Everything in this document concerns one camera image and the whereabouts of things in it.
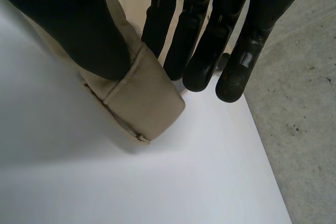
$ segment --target concrete floor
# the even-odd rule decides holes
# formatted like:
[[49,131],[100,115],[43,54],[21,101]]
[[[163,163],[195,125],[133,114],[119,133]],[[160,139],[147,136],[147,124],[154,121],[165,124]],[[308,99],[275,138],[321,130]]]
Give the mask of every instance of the concrete floor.
[[336,0],[296,0],[245,96],[293,224],[336,223]]

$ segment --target white board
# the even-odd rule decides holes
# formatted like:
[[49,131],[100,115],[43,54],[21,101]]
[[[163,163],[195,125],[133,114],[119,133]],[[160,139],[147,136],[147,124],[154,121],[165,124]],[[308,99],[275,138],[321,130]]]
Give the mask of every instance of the white board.
[[0,223],[291,223],[247,103],[213,79],[149,146],[0,6]]

